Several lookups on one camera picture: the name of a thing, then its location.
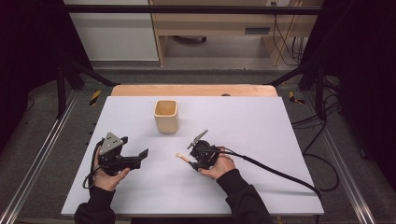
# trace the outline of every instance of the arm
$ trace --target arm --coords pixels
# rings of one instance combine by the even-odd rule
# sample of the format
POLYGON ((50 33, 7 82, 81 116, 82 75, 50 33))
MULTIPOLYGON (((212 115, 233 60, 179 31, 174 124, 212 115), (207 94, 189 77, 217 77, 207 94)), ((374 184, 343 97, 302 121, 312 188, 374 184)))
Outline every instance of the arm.
POLYGON ((110 208, 115 190, 107 191, 92 186, 91 198, 87 203, 79 205, 74 219, 76 223, 81 224, 108 224, 115 223, 116 216, 110 208))
MULTIPOLYGON (((99 151, 97 150, 94 167, 98 165, 99 151)), ((75 222, 77 224, 115 223, 116 216, 110 208, 111 201, 116 192, 116 186, 129 172, 130 169, 125 168, 119 174, 110 176, 101 169, 97 170, 93 177, 91 198, 87 203, 79 205, 74 216, 75 222)))
POLYGON ((234 224, 273 223, 259 193, 242 178, 228 155, 220 154, 210 170, 201 169, 200 173, 216 179, 227 193, 226 202, 230 205, 234 224))
POLYGON ((217 182, 227 193, 225 201, 230 205, 233 223, 273 223, 259 193, 242 178, 239 170, 233 169, 225 173, 217 182))

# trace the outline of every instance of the white table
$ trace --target white table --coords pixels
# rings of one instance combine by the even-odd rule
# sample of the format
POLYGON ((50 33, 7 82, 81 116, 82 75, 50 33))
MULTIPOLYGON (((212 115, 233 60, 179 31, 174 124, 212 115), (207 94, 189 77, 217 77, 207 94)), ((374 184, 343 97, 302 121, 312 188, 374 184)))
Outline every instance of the white table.
MULTIPOLYGON (((203 130, 212 145, 226 146, 282 173, 313 184, 289 117, 279 97, 127 96, 108 97, 92 140, 68 194, 62 214, 73 215, 89 199, 82 181, 91 165, 95 144, 113 132, 128 136, 122 156, 136 156, 149 148, 141 169, 133 170, 118 185, 112 208, 128 217, 213 217, 231 213, 226 194, 209 177, 200 176, 177 152, 203 130), (153 117, 157 100, 179 105, 180 128, 172 135, 158 133, 153 117)), ((323 214, 310 189, 234 158, 237 168, 262 196, 271 215, 323 214)))

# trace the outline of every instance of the black curtain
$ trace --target black curtain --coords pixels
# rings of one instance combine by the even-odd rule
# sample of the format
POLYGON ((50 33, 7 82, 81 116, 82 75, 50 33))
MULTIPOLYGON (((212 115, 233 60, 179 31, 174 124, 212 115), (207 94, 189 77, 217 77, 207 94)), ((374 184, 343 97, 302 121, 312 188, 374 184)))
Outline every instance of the black curtain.
POLYGON ((28 92, 55 80, 61 60, 92 69, 69 14, 45 4, 64 2, 0 1, 0 152, 26 109, 28 92))
MULTIPOLYGON (((337 7, 343 1, 325 1, 337 7)), ((312 59, 340 17, 318 17, 303 63, 312 59)), ((341 81, 341 103, 362 151, 375 159, 396 189, 396 7, 392 0, 356 0, 320 61, 341 81)))

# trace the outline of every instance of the white cabinet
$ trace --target white cabinet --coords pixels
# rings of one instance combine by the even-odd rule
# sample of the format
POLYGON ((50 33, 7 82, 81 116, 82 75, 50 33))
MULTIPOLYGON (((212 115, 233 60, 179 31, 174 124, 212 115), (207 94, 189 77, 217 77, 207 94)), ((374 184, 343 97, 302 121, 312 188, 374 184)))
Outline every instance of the white cabinet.
MULTIPOLYGON (((147 0, 64 0, 66 5, 148 5, 147 0)), ((148 13, 70 13, 91 61, 158 61, 148 13)))

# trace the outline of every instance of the hand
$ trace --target hand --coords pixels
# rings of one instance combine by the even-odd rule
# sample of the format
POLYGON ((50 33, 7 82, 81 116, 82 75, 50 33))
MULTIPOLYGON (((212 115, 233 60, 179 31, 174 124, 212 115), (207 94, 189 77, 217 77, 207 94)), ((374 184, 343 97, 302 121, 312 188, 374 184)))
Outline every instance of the hand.
MULTIPOLYGON (((100 147, 98 148, 96 152, 96 159, 94 162, 93 167, 97 167, 99 164, 99 151, 100 147)), ((120 181, 125 178, 125 176, 128 175, 128 173, 131 171, 129 168, 123 169, 121 172, 119 172, 117 175, 111 176, 106 174, 102 169, 99 169, 95 172, 93 176, 93 184, 100 188, 100 189, 105 189, 108 191, 114 191, 116 189, 116 186, 120 183, 120 181)))
MULTIPOLYGON (((219 147, 221 151, 225 151, 224 147, 219 147)), ((218 160, 215 165, 210 170, 198 169, 201 175, 210 176, 212 179, 217 180, 219 177, 225 173, 235 169, 235 164, 233 164, 233 159, 229 155, 220 153, 218 160)))

